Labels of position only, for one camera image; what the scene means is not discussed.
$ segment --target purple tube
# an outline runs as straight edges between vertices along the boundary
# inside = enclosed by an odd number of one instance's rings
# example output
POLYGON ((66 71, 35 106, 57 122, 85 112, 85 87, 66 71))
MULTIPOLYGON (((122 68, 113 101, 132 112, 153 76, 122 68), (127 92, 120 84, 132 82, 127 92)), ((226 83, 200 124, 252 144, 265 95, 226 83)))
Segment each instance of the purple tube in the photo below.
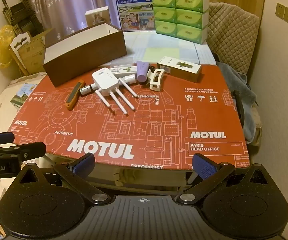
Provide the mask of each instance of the purple tube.
POLYGON ((137 61, 136 64, 137 64, 137 81, 145 82, 147 79, 149 63, 143 61, 137 61))

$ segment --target toothpaste box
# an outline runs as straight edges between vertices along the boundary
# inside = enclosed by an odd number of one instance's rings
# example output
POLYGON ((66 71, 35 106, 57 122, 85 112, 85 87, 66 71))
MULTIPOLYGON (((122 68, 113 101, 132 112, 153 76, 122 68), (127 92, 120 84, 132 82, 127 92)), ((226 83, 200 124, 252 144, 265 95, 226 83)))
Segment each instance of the toothpaste box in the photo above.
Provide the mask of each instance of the toothpaste box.
POLYGON ((137 66, 115 67, 109 69, 117 78, 137 74, 137 66))
POLYGON ((201 70, 201 65, 172 57, 162 58, 157 63, 157 67, 164 69, 165 72, 171 76, 179 77, 194 83, 197 83, 201 70))

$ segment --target blue gripper pad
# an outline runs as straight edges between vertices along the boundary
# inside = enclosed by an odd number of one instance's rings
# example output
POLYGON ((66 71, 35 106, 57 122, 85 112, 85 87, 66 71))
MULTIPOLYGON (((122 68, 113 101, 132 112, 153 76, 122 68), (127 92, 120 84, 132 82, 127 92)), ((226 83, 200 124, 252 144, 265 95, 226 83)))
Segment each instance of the blue gripper pad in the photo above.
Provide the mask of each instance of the blue gripper pad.
POLYGON ((217 172, 217 167, 213 166, 197 154, 192 159, 194 171, 204 180, 217 172))
POLYGON ((14 141, 14 134, 12 132, 0 132, 0 144, 12 143, 14 141))
POLYGON ((95 157, 92 153, 85 154, 82 158, 77 159, 69 165, 69 169, 82 179, 87 178, 94 170, 94 167, 95 157))

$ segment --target open cardboard box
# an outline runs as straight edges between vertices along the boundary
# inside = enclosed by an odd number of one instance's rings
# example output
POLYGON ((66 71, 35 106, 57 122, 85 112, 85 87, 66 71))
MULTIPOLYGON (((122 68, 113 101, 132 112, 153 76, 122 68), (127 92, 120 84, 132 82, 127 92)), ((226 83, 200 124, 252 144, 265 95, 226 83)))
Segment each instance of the open cardboard box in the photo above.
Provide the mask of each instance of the open cardboard box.
POLYGON ((55 87, 127 54, 123 31, 100 23, 48 43, 44 69, 55 87))

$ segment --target quilted chair cover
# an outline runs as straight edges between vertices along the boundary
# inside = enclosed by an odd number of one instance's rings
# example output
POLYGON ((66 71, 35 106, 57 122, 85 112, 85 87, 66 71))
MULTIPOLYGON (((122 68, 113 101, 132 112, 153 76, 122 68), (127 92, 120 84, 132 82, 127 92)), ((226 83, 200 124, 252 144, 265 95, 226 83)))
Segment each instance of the quilted chair cover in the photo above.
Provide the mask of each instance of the quilted chair cover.
POLYGON ((246 74, 259 29, 259 17, 227 3, 209 4, 207 44, 221 62, 246 74))

